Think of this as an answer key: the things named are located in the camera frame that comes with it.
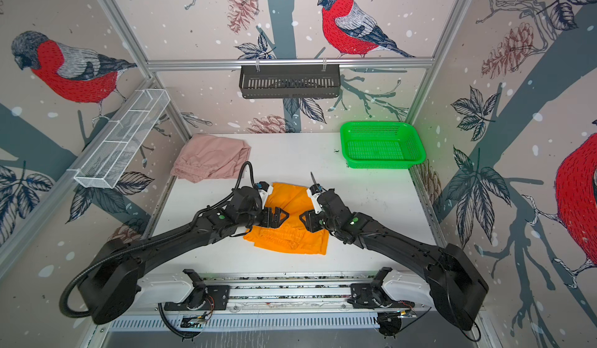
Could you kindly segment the orange shorts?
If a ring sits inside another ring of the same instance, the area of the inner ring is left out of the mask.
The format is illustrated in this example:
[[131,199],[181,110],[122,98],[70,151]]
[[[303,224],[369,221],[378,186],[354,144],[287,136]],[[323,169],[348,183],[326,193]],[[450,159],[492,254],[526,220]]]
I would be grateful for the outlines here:
[[285,183],[274,183],[273,193],[267,198],[267,208],[281,208],[289,214],[279,228],[254,228],[244,236],[257,248],[298,255],[326,255],[329,234],[327,231],[311,233],[299,219],[301,214],[313,209],[307,188]]

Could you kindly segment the pink shorts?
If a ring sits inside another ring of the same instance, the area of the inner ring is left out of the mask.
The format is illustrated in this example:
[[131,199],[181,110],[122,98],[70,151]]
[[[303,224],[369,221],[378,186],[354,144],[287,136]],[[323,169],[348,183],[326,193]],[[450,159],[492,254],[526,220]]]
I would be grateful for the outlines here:
[[251,147],[246,141],[196,134],[183,146],[170,174],[192,183],[233,179],[249,161],[250,152]]

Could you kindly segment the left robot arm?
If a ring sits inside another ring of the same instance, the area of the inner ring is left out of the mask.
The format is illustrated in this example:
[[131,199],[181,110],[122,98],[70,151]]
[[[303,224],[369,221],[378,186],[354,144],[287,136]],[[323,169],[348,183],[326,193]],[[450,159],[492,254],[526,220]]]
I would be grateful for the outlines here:
[[75,281],[87,307],[85,316],[101,325],[123,315],[142,291],[138,280],[166,262],[199,247],[233,237],[239,227],[280,228],[289,213],[279,207],[210,206],[191,223],[136,242],[105,243]]

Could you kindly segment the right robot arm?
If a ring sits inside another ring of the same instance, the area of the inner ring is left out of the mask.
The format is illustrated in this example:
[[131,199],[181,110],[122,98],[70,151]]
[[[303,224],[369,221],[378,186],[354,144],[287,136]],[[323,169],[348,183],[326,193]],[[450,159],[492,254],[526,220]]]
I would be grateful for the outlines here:
[[352,212],[333,189],[307,189],[313,209],[301,214],[308,231],[328,231],[345,245],[379,253],[416,273],[429,286],[439,314],[461,331],[471,331],[489,287],[464,251],[453,244],[429,245]]

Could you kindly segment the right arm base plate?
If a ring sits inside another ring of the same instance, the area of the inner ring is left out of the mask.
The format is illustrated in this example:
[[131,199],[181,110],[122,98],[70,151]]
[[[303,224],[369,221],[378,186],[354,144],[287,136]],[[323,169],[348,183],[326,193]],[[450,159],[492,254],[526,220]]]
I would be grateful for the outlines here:
[[355,309],[412,309],[413,301],[394,301],[380,287],[371,284],[351,284],[351,296],[348,304]]

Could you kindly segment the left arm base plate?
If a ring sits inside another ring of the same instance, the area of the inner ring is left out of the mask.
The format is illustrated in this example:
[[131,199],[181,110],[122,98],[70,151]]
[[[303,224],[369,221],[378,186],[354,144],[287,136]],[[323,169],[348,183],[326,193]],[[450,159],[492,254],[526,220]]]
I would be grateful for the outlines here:
[[167,302],[163,309],[168,312],[211,312],[226,310],[230,286],[208,285],[192,290],[183,301]]

